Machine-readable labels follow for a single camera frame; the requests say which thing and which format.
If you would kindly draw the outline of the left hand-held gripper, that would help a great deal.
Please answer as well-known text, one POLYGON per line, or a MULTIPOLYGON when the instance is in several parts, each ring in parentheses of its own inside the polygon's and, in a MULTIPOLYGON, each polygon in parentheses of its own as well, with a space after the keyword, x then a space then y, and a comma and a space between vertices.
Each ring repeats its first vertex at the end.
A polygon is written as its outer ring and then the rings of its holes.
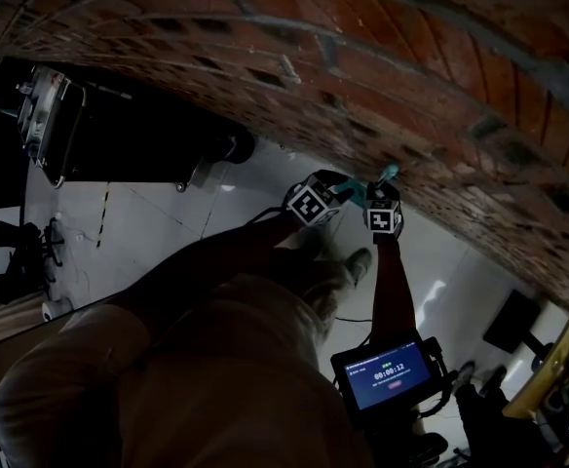
POLYGON ((358 203, 358 193, 348 187, 336 193, 335 186, 348 181, 347 175, 319 170, 286 193, 286 209, 295 214, 304 226, 323 224, 337 215, 346 203, 358 203))

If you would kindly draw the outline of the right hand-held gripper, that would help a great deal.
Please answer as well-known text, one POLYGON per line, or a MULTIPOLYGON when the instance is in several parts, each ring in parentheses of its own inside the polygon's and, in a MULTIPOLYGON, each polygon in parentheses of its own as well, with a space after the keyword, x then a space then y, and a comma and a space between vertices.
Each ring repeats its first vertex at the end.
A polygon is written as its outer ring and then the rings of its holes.
POLYGON ((378 190, 373 182, 366 186, 367 202, 364 209, 364 224, 374 236, 392 236, 398 239, 402 232, 402 209, 399 191, 389 182, 384 191, 378 190))

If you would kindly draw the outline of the teal mop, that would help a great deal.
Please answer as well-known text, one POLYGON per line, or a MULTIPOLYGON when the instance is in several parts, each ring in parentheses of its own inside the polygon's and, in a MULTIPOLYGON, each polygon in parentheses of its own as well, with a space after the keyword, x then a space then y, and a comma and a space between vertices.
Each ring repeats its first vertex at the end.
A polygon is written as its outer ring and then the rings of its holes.
MULTIPOLYGON (((386 167, 386 169, 384 170, 384 172, 381 174, 379 179, 373 183, 382 185, 385 182, 388 182, 391 179, 395 178, 398 175, 398 172, 399 172, 399 167, 397 164, 394 164, 394 163, 389 164, 386 167)), ((338 191, 344 190, 345 188, 348 188, 348 187, 354 188, 358 193, 358 203, 356 204, 356 206, 358 206, 359 208, 364 210, 366 208, 367 202, 373 200, 373 199, 366 199, 365 198, 366 186, 368 184, 369 184, 368 181, 357 180, 357 179, 349 176, 349 179, 346 183, 335 186, 335 191, 337 193, 338 191)))

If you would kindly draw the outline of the person's left forearm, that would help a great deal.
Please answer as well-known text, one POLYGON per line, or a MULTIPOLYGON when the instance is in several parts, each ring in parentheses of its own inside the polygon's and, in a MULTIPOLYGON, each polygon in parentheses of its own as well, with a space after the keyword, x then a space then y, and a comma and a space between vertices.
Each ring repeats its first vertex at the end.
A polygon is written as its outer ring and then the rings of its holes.
POLYGON ((212 235, 172 254, 108 303, 135 315, 157 339, 217 287, 263 265, 299 229, 291 213, 282 213, 212 235))

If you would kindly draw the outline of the person's right forearm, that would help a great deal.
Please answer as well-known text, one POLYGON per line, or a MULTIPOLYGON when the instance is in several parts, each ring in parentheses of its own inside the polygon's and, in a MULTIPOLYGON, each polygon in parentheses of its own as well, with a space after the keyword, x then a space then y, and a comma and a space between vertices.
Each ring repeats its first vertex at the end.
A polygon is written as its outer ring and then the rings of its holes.
POLYGON ((378 265, 373 299, 370 343, 416 327, 414 303, 400 257, 398 239, 374 234, 378 265))

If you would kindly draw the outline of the person's grey shoe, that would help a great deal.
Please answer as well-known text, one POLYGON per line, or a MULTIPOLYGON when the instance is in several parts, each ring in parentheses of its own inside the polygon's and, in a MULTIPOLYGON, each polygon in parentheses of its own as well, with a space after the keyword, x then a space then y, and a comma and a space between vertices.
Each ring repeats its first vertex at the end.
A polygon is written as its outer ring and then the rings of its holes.
POLYGON ((352 285, 356 287, 366 276, 372 263, 372 253, 367 248, 360 248, 345 260, 345 268, 351 278, 352 285))

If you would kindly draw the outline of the person's beige trousers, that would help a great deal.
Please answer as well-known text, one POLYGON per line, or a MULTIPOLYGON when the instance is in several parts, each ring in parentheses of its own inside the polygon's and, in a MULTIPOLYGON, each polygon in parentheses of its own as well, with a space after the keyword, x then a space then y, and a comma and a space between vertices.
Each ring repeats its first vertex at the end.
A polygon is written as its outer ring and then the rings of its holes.
POLYGON ((310 306, 328 332, 342 299, 356 288, 345 268, 349 256, 337 256, 325 232, 310 228, 294 235, 292 248, 273 249, 271 273, 310 306))

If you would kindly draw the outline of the small black monitor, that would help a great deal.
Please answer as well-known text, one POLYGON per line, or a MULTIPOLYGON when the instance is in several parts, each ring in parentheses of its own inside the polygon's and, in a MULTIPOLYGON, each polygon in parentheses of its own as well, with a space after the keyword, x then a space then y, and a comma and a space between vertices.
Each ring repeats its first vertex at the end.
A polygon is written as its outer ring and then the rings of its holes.
POLYGON ((351 421, 366 431, 432 415, 443 402, 418 414, 412 410, 452 388, 437 340, 424 340, 415 329, 337 353, 330 363, 351 421))

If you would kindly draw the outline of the black floor mat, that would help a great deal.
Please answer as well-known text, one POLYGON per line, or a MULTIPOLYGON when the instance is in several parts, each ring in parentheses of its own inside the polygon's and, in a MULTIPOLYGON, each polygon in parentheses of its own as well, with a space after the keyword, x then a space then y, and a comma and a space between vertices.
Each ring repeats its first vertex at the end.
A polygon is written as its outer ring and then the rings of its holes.
POLYGON ((541 311, 539 302, 513 290, 482 338, 486 343, 509 354, 524 344, 537 357, 544 359, 550 352, 551 345, 542 343, 531 332, 541 311))

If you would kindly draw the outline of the black wheeled cart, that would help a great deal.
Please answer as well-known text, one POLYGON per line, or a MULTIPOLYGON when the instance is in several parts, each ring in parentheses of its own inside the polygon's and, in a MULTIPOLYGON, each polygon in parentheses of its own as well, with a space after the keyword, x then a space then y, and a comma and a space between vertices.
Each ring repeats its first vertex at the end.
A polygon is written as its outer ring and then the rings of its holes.
POLYGON ((54 187, 66 182, 171 183, 203 164, 242 164, 255 139, 242 124, 110 70, 0 60, 0 111, 54 187))

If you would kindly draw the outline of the light wooden desk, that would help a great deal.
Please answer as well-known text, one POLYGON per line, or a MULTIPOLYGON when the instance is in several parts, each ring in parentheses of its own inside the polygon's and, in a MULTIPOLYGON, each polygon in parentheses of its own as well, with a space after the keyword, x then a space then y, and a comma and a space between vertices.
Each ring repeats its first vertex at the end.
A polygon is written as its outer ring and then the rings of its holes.
POLYGON ((504 416, 530 418, 566 371, 569 371, 569 322, 538 370, 504 407, 504 416))

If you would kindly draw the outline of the person in white shirt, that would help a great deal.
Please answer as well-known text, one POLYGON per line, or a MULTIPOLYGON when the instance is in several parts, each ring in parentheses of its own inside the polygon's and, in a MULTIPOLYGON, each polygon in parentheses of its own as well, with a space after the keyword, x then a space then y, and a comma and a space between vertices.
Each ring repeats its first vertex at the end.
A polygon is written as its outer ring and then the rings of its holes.
POLYGON ((318 364, 348 283, 307 302, 242 274, 161 341, 79 313, 0 382, 0 446, 13 468, 373 468, 318 364))

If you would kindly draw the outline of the white round roll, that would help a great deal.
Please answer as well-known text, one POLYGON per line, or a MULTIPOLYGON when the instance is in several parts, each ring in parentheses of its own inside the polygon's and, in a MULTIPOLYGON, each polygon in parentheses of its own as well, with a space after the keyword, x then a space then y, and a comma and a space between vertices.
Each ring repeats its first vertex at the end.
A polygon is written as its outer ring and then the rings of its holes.
POLYGON ((44 301, 41 310, 43 321, 50 322, 72 312, 74 307, 68 298, 62 297, 57 300, 44 301))

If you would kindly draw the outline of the black swivel chair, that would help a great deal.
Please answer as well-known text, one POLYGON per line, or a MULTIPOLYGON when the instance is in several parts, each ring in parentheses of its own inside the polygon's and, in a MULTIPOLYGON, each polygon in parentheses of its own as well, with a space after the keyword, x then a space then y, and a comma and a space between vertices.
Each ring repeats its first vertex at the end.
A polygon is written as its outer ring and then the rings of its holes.
POLYGON ((57 219, 52 217, 43 230, 34 223, 13 225, 0 220, 0 248, 10 248, 10 260, 6 271, 0 274, 0 305, 47 291, 56 279, 47 268, 50 260, 55 267, 62 267, 55 247, 63 246, 64 239, 55 236, 57 219))

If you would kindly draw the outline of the beige ribbed cloth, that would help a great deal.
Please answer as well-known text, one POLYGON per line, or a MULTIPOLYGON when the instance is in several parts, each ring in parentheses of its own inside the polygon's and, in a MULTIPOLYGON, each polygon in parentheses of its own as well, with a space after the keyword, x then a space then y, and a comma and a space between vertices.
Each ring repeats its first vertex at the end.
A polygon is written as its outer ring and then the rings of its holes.
POLYGON ((47 300, 45 292, 36 292, 0 304, 0 341, 42 324, 42 305, 47 300))

